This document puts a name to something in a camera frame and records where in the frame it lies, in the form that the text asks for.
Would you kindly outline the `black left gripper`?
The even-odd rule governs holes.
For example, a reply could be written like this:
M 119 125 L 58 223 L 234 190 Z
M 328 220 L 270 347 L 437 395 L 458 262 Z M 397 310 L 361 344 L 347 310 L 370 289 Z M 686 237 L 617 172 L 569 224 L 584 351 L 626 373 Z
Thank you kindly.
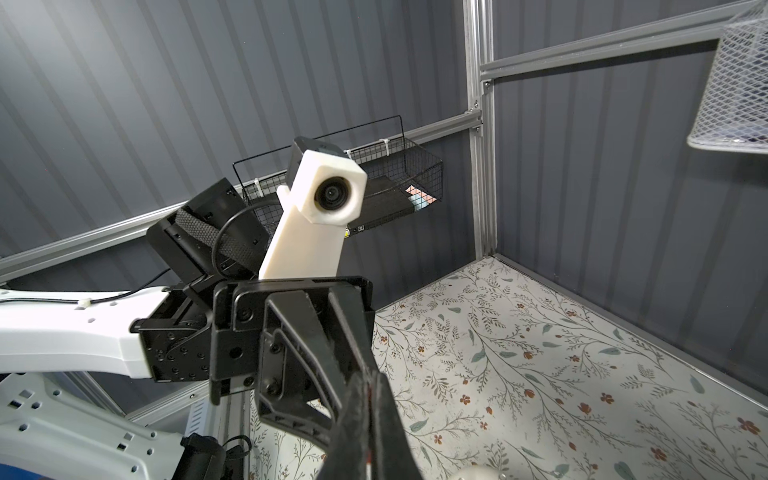
M 257 390 L 268 425 L 327 448 L 354 363 L 375 377 L 372 293 L 360 276 L 221 282 L 207 307 L 173 290 L 130 330 L 153 380 L 207 380 L 214 399 Z

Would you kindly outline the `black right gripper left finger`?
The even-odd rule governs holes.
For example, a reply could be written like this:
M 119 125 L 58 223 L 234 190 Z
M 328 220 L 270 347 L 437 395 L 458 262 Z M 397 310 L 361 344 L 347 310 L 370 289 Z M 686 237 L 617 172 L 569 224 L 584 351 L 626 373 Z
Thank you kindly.
M 370 387 L 362 374 L 355 373 L 317 479 L 368 478 L 370 423 Z

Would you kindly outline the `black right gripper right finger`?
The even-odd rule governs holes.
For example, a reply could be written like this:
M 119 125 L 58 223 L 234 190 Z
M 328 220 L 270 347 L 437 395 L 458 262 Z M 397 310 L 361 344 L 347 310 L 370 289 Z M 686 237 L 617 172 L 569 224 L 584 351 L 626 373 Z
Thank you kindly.
M 422 479 L 383 373 L 372 378 L 370 389 L 370 452 L 373 479 Z

